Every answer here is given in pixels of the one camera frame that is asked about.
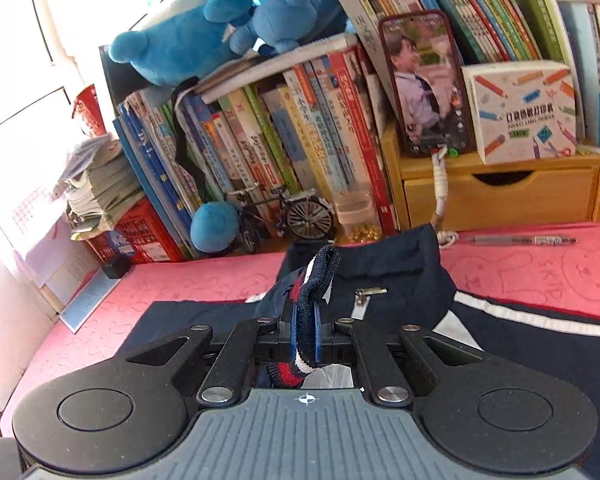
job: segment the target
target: red container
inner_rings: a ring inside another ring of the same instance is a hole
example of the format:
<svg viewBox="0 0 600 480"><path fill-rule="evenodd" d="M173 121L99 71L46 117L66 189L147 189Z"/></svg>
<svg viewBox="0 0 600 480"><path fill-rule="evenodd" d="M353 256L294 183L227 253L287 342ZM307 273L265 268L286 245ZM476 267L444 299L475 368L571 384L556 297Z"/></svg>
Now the red container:
<svg viewBox="0 0 600 480"><path fill-rule="evenodd" d="M90 137L105 135L104 126L95 85L87 86L74 100L71 118L78 121L81 129Z"/></svg>
<svg viewBox="0 0 600 480"><path fill-rule="evenodd" d="M133 206L113 231L88 242L103 262L118 254L136 265L185 261L147 197Z"/></svg>

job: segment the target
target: red crate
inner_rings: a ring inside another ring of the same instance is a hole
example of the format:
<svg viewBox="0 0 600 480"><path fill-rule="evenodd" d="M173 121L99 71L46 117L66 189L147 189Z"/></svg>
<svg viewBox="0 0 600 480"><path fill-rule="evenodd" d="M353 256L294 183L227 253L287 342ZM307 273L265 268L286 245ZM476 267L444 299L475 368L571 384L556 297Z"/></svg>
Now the red crate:
<svg viewBox="0 0 600 480"><path fill-rule="evenodd" d="M147 197L133 206L113 231L88 241L103 262L118 254L133 264L185 261Z"/></svg>

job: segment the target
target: gray ribbed plate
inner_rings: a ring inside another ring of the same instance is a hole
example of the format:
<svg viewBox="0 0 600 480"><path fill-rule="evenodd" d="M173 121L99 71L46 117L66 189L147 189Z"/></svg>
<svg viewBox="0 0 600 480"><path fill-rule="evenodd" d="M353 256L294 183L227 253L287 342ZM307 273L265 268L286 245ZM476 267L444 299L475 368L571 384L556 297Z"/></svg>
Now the gray ribbed plate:
<svg viewBox="0 0 600 480"><path fill-rule="evenodd" d="M62 480L41 468L29 480ZM580 480L576 468L547 475ZM436 450L408 412L359 390L251 390L207 410L169 454L116 480L486 480Z"/></svg>

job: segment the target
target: bicycle wheel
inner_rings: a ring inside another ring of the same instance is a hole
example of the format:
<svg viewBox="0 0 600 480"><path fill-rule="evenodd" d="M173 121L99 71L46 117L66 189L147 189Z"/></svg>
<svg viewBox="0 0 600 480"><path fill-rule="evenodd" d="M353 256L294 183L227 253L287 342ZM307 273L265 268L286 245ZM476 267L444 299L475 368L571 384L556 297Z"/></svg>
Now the bicycle wheel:
<svg viewBox="0 0 600 480"><path fill-rule="evenodd" d="M289 205L286 225L300 238L318 240L331 233L333 214L315 196L310 196Z"/></svg>
<svg viewBox="0 0 600 480"><path fill-rule="evenodd" d="M260 237L258 236L256 225L250 218L243 218L240 221L238 241L244 247L244 250L249 254L255 254L258 252L258 249L260 248Z"/></svg>

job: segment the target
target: bicycle model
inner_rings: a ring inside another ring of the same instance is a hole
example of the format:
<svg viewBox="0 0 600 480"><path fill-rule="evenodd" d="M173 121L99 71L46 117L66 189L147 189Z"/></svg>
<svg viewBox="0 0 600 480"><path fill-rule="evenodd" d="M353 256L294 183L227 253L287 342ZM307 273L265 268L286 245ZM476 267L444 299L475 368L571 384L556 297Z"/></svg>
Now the bicycle model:
<svg viewBox="0 0 600 480"><path fill-rule="evenodd" d="M245 189L225 193L237 200L240 215L240 231L238 241L249 254L255 254L260 247L258 224L273 227L279 237L285 235L286 229L305 240L318 240L329 237L333 231L333 207L326 200L315 195L315 190L302 191L289 195L286 186L274 187L270 190L270 198L259 202L251 202L249 193L256 189L264 190L256 183ZM258 206L278 202L280 214L276 221L263 218Z"/></svg>

